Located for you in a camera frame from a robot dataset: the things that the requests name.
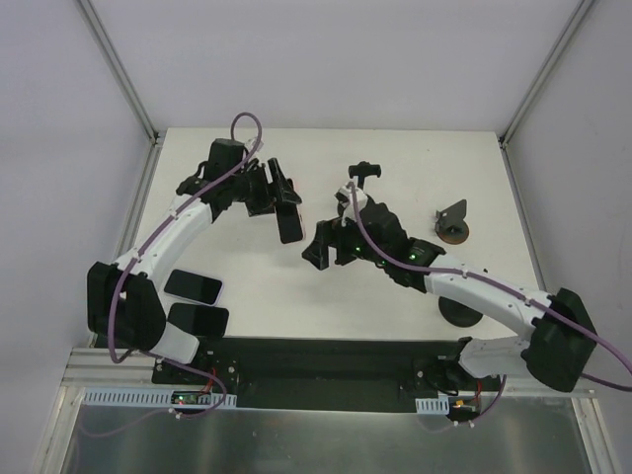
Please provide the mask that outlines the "black phone pink case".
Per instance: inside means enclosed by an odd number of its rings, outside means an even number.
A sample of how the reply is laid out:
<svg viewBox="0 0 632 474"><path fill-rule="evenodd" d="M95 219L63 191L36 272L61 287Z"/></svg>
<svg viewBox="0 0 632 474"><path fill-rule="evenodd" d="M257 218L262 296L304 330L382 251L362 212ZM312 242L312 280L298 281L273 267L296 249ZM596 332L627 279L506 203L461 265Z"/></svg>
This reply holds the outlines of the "black phone pink case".
<svg viewBox="0 0 632 474"><path fill-rule="evenodd" d="M301 197L293 201L278 199L275 203L278 234L282 244L296 243L304 239L302 217L299 212L301 204Z"/></svg>

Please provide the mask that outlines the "black clamp phone stand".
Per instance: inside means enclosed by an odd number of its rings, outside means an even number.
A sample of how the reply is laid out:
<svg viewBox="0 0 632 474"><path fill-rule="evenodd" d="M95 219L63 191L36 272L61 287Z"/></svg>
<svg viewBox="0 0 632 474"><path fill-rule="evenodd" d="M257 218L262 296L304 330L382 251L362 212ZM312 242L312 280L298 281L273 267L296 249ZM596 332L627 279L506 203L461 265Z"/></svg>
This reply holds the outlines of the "black clamp phone stand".
<svg viewBox="0 0 632 474"><path fill-rule="evenodd" d="M355 185L359 189L363 190L364 182L367 177L379 178L381 176L381 167L379 164L371 164L366 161L360 161L359 163L348 167L348 175L350 181L354 181ZM344 215L341 218L354 220L355 215Z"/></svg>

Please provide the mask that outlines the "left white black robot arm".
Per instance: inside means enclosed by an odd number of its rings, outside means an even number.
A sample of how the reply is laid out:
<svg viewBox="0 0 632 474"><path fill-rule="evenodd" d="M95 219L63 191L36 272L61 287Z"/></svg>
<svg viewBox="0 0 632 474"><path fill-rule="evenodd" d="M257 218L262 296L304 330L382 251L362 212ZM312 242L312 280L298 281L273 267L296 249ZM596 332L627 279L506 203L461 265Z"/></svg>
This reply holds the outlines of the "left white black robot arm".
<svg viewBox="0 0 632 474"><path fill-rule="evenodd" d="M198 337L168 320L159 290L180 256L233 203L249 216L273 214L281 243L304 237L302 199L277 159L262 163L252 145L214 140L206 160L177 187L157 228L112 264L95 263L87 273L89 329L116 345L175 361L186 383L202 382L209 362Z"/></svg>

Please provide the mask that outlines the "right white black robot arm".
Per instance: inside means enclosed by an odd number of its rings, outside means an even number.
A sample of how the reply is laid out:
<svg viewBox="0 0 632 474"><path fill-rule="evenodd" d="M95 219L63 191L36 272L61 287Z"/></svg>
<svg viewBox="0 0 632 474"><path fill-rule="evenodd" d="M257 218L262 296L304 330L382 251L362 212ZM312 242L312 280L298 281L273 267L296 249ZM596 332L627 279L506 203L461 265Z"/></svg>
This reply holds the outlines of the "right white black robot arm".
<svg viewBox="0 0 632 474"><path fill-rule="evenodd" d="M340 210L341 216L317 223L301 254L316 269L371 262L404 287L433 294L442 304L489 317L512 331L495 340L463 339L460 353L444 365L451 387L467 389L488 375L529 374L559 392L575 389L596 343L591 317L574 291L526 290L478 274L442 247L409 236L383 203L369 202L358 216L350 204Z"/></svg>

